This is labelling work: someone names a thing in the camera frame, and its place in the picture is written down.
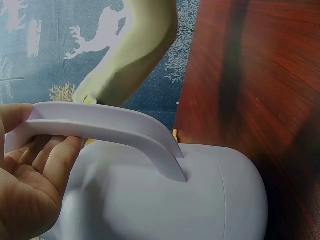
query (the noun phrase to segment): yellow object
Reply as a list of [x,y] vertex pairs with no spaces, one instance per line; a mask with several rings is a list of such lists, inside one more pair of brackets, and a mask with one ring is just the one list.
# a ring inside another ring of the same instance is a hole
[[123,4],[126,21],[119,42],[81,82],[74,102],[93,96],[100,104],[122,107],[174,43],[175,0],[123,0]]
[[174,139],[176,140],[176,142],[178,143],[178,137],[177,137],[178,131],[177,131],[177,129],[173,129],[172,135],[173,135]]
[[89,144],[92,144],[95,140],[94,139],[88,139],[86,142],[85,142],[85,145],[84,146],[87,146]]

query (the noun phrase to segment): finger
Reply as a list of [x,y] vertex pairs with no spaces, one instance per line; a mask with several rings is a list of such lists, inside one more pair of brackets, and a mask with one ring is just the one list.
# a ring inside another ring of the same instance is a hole
[[60,143],[62,143],[64,140],[66,140],[67,137],[65,136],[53,136],[51,140],[44,146],[44,148],[39,152],[37,157],[32,163],[32,167],[39,172],[40,174],[43,174],[45,166],[47,164],[48,158],[52,152],[52,150],[58,146]]
[[34,141],[27,146],[26,151],[19,158],[18,162],[22,165],[32,165],[39,153],[45,148],[47,143],[51,140],[50,135],[36,136]]
[[4,155],[4,163],[6,163],[7,158],[10,158],[18,163],[20,158],[22,157],[22,155],[28,150],[28,148],[33,143],[33,141],[36,139],[36,137],[33,137],[32,139],[30,139],[29,142],[25,146],[23,146],[22,148],[6,153]]
[[0,167],[4,164],[5,134],[26,121],[33,110],[31,104],[8,104],[0,106]]
[[56,188],[63,197],[68,184],[70,172],[79,156],[83,140],[70,136],[56,146],[44,167],[43,176]]

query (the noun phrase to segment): wood grain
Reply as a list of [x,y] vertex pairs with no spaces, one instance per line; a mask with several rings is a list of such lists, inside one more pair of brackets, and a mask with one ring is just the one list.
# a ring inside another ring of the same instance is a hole
[[267,240],[320,240],[320,2],[201,0],[175,128],[254,162]]

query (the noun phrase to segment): hand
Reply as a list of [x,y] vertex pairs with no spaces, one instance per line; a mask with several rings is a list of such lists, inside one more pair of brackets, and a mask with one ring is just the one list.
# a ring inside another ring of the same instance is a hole
[[0,106],[0,239],[29,240],[58,220],[70,172],[83,145],[77,137],[37,136],[4,155],[5,134],[26,121],[30,104]]

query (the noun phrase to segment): coral pattern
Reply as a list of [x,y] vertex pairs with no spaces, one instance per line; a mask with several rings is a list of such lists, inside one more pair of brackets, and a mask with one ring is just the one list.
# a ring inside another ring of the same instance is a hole
[[53,85],[49,90],[50,99],[53,102],[72,102],[72,96],[76,91],[76,85],[66,83],[64,86]]

